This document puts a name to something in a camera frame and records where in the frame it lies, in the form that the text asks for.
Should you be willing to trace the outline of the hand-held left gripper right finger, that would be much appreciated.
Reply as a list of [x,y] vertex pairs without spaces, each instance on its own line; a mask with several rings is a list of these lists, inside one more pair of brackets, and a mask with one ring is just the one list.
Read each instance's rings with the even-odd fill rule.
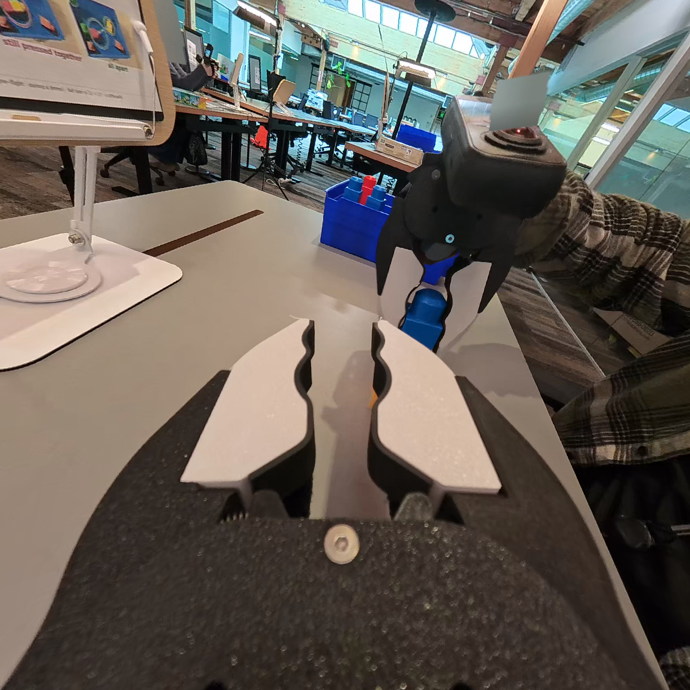
[[413,493],[497,496],[502,483],[453,371],[386,320],[373,324],[367,469],[391,510]]

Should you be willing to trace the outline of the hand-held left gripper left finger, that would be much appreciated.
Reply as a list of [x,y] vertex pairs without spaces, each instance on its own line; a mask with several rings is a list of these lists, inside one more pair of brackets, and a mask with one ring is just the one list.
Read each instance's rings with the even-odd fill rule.
[[288,497],[315,467],[311,361],[315,323],[297,319],[232,366],[180,482],[234,489],[249,505],[270,490]]

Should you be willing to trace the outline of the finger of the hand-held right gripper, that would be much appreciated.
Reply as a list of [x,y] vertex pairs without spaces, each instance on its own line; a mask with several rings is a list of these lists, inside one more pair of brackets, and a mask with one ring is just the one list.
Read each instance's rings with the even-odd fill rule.
[[424,264],[411,249],[395,248],[379,295],[379,316],[382,319],[400,327],[406,316],[410,295],[419,289],[424,273]]
[[474,323],[491,264],[457,257],[444,279],[447,314],[443,317],[444,331],[436,346],[440,354],[450,347]]

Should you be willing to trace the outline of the blue mega block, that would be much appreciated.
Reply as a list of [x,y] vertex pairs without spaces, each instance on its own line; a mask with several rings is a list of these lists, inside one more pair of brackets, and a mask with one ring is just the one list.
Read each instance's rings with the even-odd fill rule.
[[399,329],[427,349],[436,352],[444,332],[446,306],[446,298],[440,291],[420,289],[407,305]]

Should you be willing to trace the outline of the blue plastic bin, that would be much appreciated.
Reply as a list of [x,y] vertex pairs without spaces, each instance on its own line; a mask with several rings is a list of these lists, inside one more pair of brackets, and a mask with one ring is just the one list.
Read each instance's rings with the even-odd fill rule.
[[[389,215],[343,199],[348,181],[326,190],[321,243],[374,263],[378,240]],[[392,196],[392,209],[395,203],[396,197]]]

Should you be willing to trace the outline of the pile of mega blocks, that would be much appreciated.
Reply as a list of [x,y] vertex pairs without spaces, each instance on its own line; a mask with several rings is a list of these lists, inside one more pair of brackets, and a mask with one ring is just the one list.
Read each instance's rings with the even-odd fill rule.
[[385,215],[390,215],[392,210],[392,196],[387,193],[383,185],[377,183],[377,178],[372,175],[350,177],[342,198],[357,203],[369,211]]

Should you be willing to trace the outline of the blue crate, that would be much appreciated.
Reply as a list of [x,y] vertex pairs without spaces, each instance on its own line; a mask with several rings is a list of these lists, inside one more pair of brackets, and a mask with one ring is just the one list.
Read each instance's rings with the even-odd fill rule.
[[408,124],[400,125],[395,140],[423,152],[436,151],[436,134]]

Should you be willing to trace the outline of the cardboard box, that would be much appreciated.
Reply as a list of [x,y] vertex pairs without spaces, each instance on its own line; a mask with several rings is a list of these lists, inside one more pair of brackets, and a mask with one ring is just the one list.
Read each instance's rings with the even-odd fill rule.
[[411,168],[419,167],[424,158],[423,150],[385,136],[377,139],[375,151]]

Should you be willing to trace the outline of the small wooden table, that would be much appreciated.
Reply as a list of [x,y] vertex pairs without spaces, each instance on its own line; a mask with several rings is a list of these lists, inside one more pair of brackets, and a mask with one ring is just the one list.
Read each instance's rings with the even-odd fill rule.
[[352,152],[354,160],[367,161],[367,166],[372,171],[365,174],[384,175],[394,179],[406,177],[422,164],[424,158],[424,152],[416,148],[403,147],[404,151],[397,155],[396,150],[390,151],[385,146],[381,151],[376,148],[375,143],[349,141],[346,142],[345,149]]

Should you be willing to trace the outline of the wooden pillar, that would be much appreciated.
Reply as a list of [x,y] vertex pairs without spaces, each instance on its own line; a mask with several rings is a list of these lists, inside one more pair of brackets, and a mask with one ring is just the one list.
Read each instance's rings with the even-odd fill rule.
[[507,79],[533,73],[568,1],[543,1]]

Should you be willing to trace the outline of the flat cardboard sheet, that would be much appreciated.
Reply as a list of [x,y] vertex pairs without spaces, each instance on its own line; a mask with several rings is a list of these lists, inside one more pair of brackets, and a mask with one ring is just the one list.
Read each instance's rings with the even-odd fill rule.
[[594,308],[593,312],[604,320],[638,357],[650,353],[670,340],[669,337],[622,312],[598,308]]

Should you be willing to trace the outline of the white tablet stand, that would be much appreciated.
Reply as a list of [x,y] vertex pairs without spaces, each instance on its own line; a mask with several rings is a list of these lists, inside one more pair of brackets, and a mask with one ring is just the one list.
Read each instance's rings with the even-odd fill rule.
[[77,146],[67,232],[1,249],[1,371],[38,362],[183,277],[93,235],[96,146]]

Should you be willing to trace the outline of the long wooden desk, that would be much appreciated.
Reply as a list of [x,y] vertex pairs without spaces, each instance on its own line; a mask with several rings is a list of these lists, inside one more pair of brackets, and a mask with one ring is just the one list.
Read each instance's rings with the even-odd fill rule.
[[310,116],[301,111],[270,105],[268,110],[262,106],[242,108],[232,105],[228,98],[214,98],[199,92],[174,88],[173,96],[177,114],[185,117],[187,130],[198,133],[218,133],[221,135],[220,180],[240,180],[242,168],[243,137],[250,137],[259,125],[264,125],[267,135],[277,137],[275,150],[268,143],[263,154],[265,175],[280,183],[279,174],[286,172],[289,161],[290,137],[293,134],[316,134],[323,130],[337,138],[338,133],[372,134],[372,130],[337,121],[329,121]]

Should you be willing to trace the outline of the overhead light panel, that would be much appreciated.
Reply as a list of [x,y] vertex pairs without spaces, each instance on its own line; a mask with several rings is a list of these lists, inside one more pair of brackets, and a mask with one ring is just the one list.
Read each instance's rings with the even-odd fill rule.
[[279,28],[280,21],[274,14],[245,1],[237,1],[233,14],[264,32],[275,32]]

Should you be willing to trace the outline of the black monitor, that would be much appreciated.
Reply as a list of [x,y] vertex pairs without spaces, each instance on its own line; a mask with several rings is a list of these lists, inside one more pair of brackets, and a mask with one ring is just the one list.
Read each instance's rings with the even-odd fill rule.
[[203,35],[201,32],[189,28],[187,26],[183,27],[183,36],[185,40],[185,50],[188,59],[189,70],[194,70],[199,64],[203,63],[206,44],[203,40]]

